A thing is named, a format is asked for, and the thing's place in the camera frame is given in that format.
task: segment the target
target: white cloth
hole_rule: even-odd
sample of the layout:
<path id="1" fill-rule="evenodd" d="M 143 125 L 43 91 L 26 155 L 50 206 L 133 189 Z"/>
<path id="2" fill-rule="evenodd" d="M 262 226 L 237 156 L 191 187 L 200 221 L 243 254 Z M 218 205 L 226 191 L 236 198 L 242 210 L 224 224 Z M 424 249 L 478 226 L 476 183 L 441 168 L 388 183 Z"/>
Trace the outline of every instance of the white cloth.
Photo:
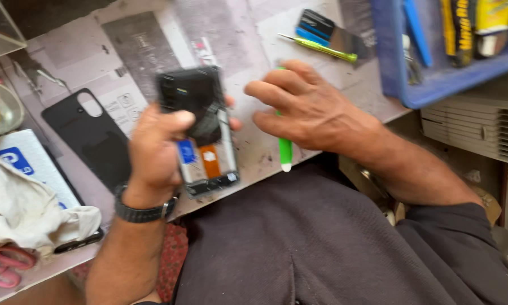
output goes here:
<path id="1" fill-rule="evenodd" d="M 86 239 L 101 221 L 100 210 L 93 206 L 62 210 L 51 189 L 0 158 L 0 243 L 54 249 Z"/>

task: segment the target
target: black watch strap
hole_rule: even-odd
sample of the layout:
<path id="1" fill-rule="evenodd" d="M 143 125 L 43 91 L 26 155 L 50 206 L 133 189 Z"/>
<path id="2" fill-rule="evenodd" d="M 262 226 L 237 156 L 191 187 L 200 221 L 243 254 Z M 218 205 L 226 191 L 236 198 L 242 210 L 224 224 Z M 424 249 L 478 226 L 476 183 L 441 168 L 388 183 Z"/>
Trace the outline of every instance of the black watch strap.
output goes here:
<path id="1" fill-rule="evenodd" d="M 124 193 L 126 187 L 126 184 L 117 187 L 115 195 L 115 213 L 129 223 L 141 224 L 162 219 L 166 216 L 166 214 L 168 214 L 168 211 L 173 209 L 175 205 L 176 198 L 172 198 L 160 207 L 149 208 L 146 210 L 131 208 L 122 203 L 122 193 Z"/>

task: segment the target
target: workbench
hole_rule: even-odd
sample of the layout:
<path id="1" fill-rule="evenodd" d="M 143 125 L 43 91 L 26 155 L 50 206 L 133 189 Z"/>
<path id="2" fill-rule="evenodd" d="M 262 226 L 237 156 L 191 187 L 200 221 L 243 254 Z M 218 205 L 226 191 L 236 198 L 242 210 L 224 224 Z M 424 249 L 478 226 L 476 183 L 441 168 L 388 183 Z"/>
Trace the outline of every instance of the workbench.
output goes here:
<path id="1" fill-rule="evenodd" d="M 13 7 L 14 2 L 6 0 L 6 7 L 7 4 Z M 373 37 L 368 1 L 119 0 L 110 3 L 102 0 L 87 4 L 94 11 L 83 12 L 77 7 L 62 18 L 68 20 L 74 16 L 75 19 L 60 26 L 57 19 L 64 12 L 56 9 L 60 6 L 57 1 L 49 2 L 52 3 L 50 11 L 59 15 L 49 20 L 58 28 L 44 32 L 46 29 L 41 24 L 33 26 L 35 22 L 44 23 L 45 18 L 19 21 L 21 31 L 31 28 L 27 32 L 35 36 L 27 47 L 30 58 L 55 78 L 64 80 L 71 92 L 89 88 L 128 136 L 147 101 L 157 98 L 148 75 L 202 63 L 222 67 L 226 93 L 237 101 L 230 114 L 244 122 L 243 130 L 235 134 L 242 183 L 209 198 L 183 200 L 171 219 L 281 170 L 277 139 L 259 131 L 251 121 L 252 113 L 264 109 L 265 105 L 243 93 L 249 81 L 261 79 L 279 59 L 298 58 L 310 63 L 350 101 L 383 122 L 408 112 L 399 101 L 382 95 L 377 58 L 354 67 L 276 35 L 277 32 L 293 35 L 302 9 L 310 8 L 354 34 Z M 73 2 L 62 1 L 63 8 L 67 10 Z M 49 11 L 48 6 L 38 7 L 40 10 L 34 14 Z M 21 18 L 22 14 L 12 13 L 12 16 Z M 117 43 L 123 39 L 130 41 Z M 0 58 L 0 64 L 0 75 L 15 89 L 28 110 L 23 127 L 32 128 L 50 148 L 85 204 L 100 208 L 102 227 L 108 229 L 113 216 L 113 195 L 41 118 L 41 111 L 67 97 L 68 90 L 39 77 L 35 85 L 40 92 L 35 92 L 9 58 Z M 294 163 L 317 153 L 294 147 Z M 90 245 L 57 256 L 48 266 L 25 276 L 16 291 L 91 259 L 98 248 L 99 245 Z M 14 293 L 1 289 L 0 299 Z"/>

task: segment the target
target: blue tray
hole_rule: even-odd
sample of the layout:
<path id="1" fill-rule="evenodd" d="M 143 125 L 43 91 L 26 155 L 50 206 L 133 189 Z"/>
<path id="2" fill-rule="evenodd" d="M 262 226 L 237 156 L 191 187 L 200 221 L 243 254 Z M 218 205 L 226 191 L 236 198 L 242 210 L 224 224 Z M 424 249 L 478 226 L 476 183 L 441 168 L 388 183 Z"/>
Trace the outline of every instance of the blue tray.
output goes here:
<path id="1" fill-rule="evenodd" d="M 491 59 L 474 60 L 454 68 L 446 55 L 439 0 L 414 0 L 425 33 L 433 66 L 422 70 L 420 85 L 408 84 L 402 51 L 405 15 L 402 0 L 371 0 L 377 52 L 384 94 L 398 98 L 405 107 L 419 109 L 508 72 L 508 45 Z"/>

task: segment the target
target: pink scissors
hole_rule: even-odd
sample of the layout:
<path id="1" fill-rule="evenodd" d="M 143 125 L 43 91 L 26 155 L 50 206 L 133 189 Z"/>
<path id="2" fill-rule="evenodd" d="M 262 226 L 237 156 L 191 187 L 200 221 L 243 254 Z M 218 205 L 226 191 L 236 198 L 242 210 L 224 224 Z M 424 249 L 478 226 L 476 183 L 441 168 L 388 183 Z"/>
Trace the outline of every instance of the pink scissors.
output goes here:
<path id="1" fill-rule="evenodd" d="M 20 284 L 20 275 L 10 267 L 27 270 L 36 264 L 34 255 L 16 247 L 3 246 L 0 248 L 0 287 L 14 288 Z"/>

